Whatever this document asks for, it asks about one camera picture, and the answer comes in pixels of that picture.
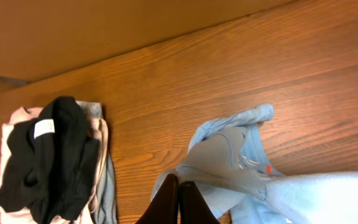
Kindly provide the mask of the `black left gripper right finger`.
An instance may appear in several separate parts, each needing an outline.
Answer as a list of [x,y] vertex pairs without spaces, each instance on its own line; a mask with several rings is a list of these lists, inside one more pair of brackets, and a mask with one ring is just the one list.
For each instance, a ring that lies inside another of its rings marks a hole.
[[181,224],[219,224],[192,181],[181,183],[179,206]]

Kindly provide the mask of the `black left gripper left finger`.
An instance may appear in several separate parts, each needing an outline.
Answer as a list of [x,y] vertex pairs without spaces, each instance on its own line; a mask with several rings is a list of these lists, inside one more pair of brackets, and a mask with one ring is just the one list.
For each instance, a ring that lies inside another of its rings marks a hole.
[[168,174],[154,199],[136,224],[177,224],[178,177]]

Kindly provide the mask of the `light blue t-shirt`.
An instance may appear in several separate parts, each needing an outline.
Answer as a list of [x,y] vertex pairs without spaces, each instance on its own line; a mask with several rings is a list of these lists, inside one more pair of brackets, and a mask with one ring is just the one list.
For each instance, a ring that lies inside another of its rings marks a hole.
[[358,172],[286,176],[271,165],[258,125],[273,116],[262,104],[205,122],[173,174],[234,223],[358,223]]

